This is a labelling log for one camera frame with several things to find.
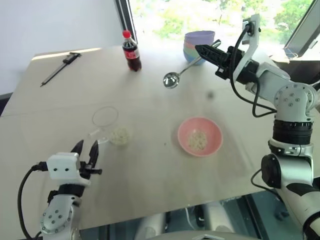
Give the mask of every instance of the purple bowl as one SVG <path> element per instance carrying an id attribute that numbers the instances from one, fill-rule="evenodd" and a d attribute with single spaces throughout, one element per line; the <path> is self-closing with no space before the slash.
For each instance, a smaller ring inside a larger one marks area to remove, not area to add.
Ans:
<path id="1" fill-rule="evenodd" d="M 208 37 L 214 37 L 215 32 L 214 31 L 191 31 L 184 35 L 184 38 L 208 38 Z"/>
<path id="2" fill-rule="evenodd" d="M 190 45 L 212 44 L 215 39 L 214 31 L 193 31 L 184 36 L 184 42 Z"/>

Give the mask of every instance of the soda bottle label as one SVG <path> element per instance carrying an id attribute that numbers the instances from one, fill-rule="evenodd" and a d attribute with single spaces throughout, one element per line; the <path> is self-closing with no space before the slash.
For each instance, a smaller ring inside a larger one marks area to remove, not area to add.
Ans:
<path id="1" fill-rule="evenodd" d="M 137 59 L 138 57 L 140 57 L 138 49 L 134 51 L 124 51 L 124 55 L 126 59 Z"/>

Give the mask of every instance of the black electrical cable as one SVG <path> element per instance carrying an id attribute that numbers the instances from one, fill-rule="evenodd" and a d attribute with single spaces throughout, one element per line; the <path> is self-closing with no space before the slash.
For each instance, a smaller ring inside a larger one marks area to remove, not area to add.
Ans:
<path id="1" fill-rule="evenodd" d="M 255 92 L 255 96 L 254 96 L 254 100 L 253 100 L 253 105 L 252 105 L 252 115 L 253 115 L 255 118 L 261 118 L 261 117 L 264 117 L 264 116 L 266 116 L 266 115 L 276 113 L 277 111 L 274 110 L 274 111 L 265 112 L 265 113 L 260 114 L 260 115 L 257 115 L 257 114 L 256 114 L 256 107 L 257 107 L 257 103 L 258 103 L 258 98 L 259 98 L 259 93 L 260 93 L 261 85 L 260 85 L 260 82 L 259 82 L 258 80 L 255 81 L 255 84 L 256 84 L 256 92 Z"/>
<path id="2" fill-rule="evenodd" d="M 40 236 L 41 233 L 42 233 L 41 231 L 38 232 L 38 233 L 35 235 L 34 240 L 38 240 L 38 238 L 39 238 L 39 236 Z"/>
<path id="3" fill-rule="evenodd" d="M 48 171 L 48 167 L 47 167 L 46 162 L 41 161 L 41 162 L 39 162 L 39 164 L 32 166 L 31 169 L 23 177 L 23 179 L 20 183 L 20 186 L 19 186 L 19 190 L 18 190 L 17 206 L 18 206 L 19 222 L 20 222 L 21 230 L 27 240 L 34 240 L 34 239 L 28 233 L 28 231 L 26 229 L 25 221 L 24 221 L 24 216 L 22 213 L 22 191 L 24 189 L 24 186 L 25 186 L 25 183 L 26 183 L 28 177 L 34 171 L 43 171 L 43 172 Z M 37 239 L 40 234 L 41 234 L 41 232 L 38 232 L 37 235 L 35 236 L 35 239 Z"/>
<path id="4" fill-rule="evenodd" d="M 27 240 L 34 240 L 30 234 L 28 233 L 26 226 L 25 226 L 25 221 L 24 221 L 24 216 L 22 213 L 22 203 L 21 203 L 21 199 L 22 199 L 22 190 L 24 189 L 24 185 L 28 179 L 28 177 L 30 176 L 30 174 L 35 171 L 34 168 L 32 167 L 23 177 L 21 183 L 20 183 L 20 187 L 18 190 L 18 215 L 19 215 L 19 222 L 20 222 L 20 226 L 21 226 L 21 230 L 23 232 L 23 234 L 25 235 Z"/>
<path id="5" fill-rule="evenodd" d="M 265 186 L 261 186 L 261 185 L 258 185 L 258 184 L 256 184 L 256 183 L 254 183 L 255 177 L 256 177 L 256 176 L 258 175 L 258 173 L 260 173 L 261 171 L 262 171 L 262 170 L 259 169 L 258 171 L 256 171 L 256 172 L 252 175 L 252 177 L 251 177 L 251 179 L 250 179 L 252 185 L 253 185 L 253 186 L 256 186 L 257 188 L 264 189 L 264 190 L 266 190 L 267 192 L 275 195 L 275 196 L 282 202 L 282 199 L 281 199 L 281 197 L 280 197 L 280 195 L 279 195 L 278 193 L 272 191 L 271 189 L 269 189 L 269 188 L 267 188 L 267 187 L 265 187 Z"/>
<path id="6" fill-rule="evenodd" d="M 260 86 L 259 86 L 259 87 L 257 86 L 257 92 L 256 92 L 256 94 L 255 94 L 255 99 L 256 99 L 256 101 L 253 102 L 253 101 L 248 100 L 248 99 L 244 98 L 243 96 L 241 96 L 241 95 L 238 93 L 238 91 L 237 91 L 237 89 L 236 89 L 236 86 L 235 86 L 235 83 L 234 83 L 233 73 L 234 73 L 235 65 L 236 65 L 236 53 L 237 53 L 237 51 L 238 51 L 238 48 L 239 48 L 239 46 L 240 46 L 240 43 L 241 43 L 242 39 L 244 38 L 244 36 L 246 35 L 246 33 L 248 32 L 249 29 L 250 29 L 250 26 L 249 26 L 249 25 L 246 25 L 245 28 L 244 28 L 244 30 L 242 31 L 241 35 L 239 36 L 238 40 L 236 41 L 236 44 L 235 44 L 234 48 L 233 48 L 233 51 L 232 51 L 232 54 L 231 54 L 230 68 L 229 68 L 229 78 L 230 78 L 232 90 L 233 90 L 233 92 L 235 93 L 235 95 L 236 95 L 238 98 L 240 98 L 241 100 L 243 100 L 243 101 L 245 101 L 245 102 L 253 105 L 253 107 L 252 107 L 252 112 L 254 112 L 254 113 L 256 112 L 256 111 L 255 111 L 256 106 L 259 106 L 259 107 L 261 107 L 261 108 L 270 110 L 270 112 L 266 112 L 266 113 L 260 115 L 260 117 L 263 117 L 263 116 L 268 115 L 268 114 L 276 113 L 277 111 L 276 111 L 275 109 L 271 108 L 271 107 L 268 107 L 268 106 L 265 106 L 265 105 L 262 105 L 262 104 L 257 103 L 258 97 L 259 97 L 258 91 L 260 91 Z"/>

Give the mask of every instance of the table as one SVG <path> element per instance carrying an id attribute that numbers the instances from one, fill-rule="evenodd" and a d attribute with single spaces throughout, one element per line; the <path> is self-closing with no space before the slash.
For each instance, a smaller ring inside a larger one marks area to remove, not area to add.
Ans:
<path id="1" fill-rule="evenodd" d="M 127 68 L 121 47 L 88 51 L 50 83 L 40 84 L 65 57 L 32 60 L 23 80 L 0 117 L 0 232 L 3 239 L 21 239 L 17 192 L 28 169 L 57 152 L 69 152 L 85 140 L 81 160 L 88 160 L 96 138 L 124 126 L 132 134 L 127 147 L 105 145 L 82 197 L 80 228 L 91 228 L 259 191 L 251 175 L 268 154 L 273 116 L 255 119 L 251 106 L 233 94 L 228 81 L 214 75 L 217 67 L 194 66 L 178 87 L 166 89 L 163 76 L 186 62 L 181 50 L 141 47 L 142 71 Z M 245 97 L 253 95 L 236 84 Z M 102 107 L 118 111 L 117 121 L 98 131 L 94 113 Z M 314 112 L 312 141 L 320 144 L 320 117 Z M 196 158 L 178 145 L 177 128 L 186 118 L 215 121 L 223 145 L 212 156 Z M 320 175 L 314 149 L 314 171 Z M 30 234 L 39 231 L 39 218 L 56 189 L 47 172 L 35 172 L 22 194 L 22 209 Z"/>

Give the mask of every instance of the silver ladle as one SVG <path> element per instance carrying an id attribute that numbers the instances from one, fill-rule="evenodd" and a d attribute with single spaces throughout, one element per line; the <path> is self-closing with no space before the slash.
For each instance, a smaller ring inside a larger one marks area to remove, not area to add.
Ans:
<path id="1" fill-rule="evenodd" d="M 217 48 L 221 44 L 221 41 L 218 39 L 215 42 L 212 43 L 211 47 Z M 194 59 L 192 62 L 190 62 L 180 73 L 177 72 L 169 72 L 163 77 L 163 84 L 167 89 L 173 89 L 176 86 L 178 86 L 180 81 L 180 76 L 183 74 L 188 68 L 190 68 L 192 65 L 197 63 L 201 59 L 200 56 L 198 56 L 196 59 Z"/>

